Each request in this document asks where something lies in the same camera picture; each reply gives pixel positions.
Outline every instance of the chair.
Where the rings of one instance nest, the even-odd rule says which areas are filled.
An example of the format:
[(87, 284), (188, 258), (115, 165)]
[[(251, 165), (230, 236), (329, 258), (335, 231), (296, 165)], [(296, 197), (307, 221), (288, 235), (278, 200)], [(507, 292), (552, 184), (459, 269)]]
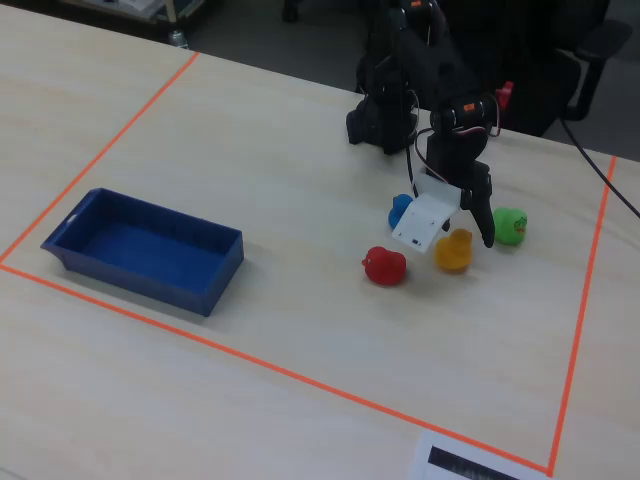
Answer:
[[(583, 120), (607, 61), (632, 33), (625, 23), (605, 20), (609, 0), (504, 0), (493, 9), (486, 8), (489, 1), (476, 2), (485, 18), (469, 15), (465, 2), (475, 0), (443, 2), (452, 9), (453, 39), (485, 88), (515, 83), (504, 127), (529, 135), (542, 136), (557, 118)], [(587, 63), (575, 105), (569, 103), (582, 67), (566, 52)]]

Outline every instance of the paper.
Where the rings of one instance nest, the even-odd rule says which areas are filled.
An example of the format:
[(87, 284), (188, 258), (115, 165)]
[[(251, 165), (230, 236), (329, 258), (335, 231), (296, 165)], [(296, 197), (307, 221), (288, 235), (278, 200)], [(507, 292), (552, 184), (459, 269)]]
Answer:
[(451, 437), (425, 430), (408, 480), (543, 480), (546, 475)]

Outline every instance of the table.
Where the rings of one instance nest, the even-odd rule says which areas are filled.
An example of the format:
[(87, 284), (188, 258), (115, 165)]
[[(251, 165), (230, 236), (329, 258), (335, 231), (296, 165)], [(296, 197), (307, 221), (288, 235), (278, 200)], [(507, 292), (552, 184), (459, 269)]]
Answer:
[[(528, 238), (486, 250), (458, 215), (475, 256), (452, 277), (391, 239), (406, 167), (348, 144), (358, 95), (1, 14), (24, 52), (0, 50), (1, 467), (404, 478), (431, 428), (558, 478), (635, 478), (640, 224), (575, 149), (511, 132), (489, 144), (493, 205), (524, 208)], [(640, 203), (640, 166), (593, 156)], [(99, 186), (243, 230), (246, 261), (211, 317), (39, 249)], [(364, 278), (374, 245), (407, 255), (402, 288)]]

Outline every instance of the blue tray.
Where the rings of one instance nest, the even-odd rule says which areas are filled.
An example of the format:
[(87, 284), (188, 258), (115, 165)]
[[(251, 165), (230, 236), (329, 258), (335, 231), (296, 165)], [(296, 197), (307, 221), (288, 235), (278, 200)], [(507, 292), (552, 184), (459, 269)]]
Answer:
[(67, 270), (209, 316), (244, 258), (242, 232), (91, 190), (42, 244)]

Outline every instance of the blue rubber duck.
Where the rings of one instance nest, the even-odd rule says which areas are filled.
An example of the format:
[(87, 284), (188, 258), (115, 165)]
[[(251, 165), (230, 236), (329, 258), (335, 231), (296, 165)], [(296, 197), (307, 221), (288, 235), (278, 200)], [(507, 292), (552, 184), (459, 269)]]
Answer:
[(393, 198), (393, 208), (389, 212), (389, 225), (392, 229), (396, 228), (396, 225), (398, 225), (398, 222), (407, 208), (409, 208), (411, 202), (413, 202), (413, 197), (405, 193)]

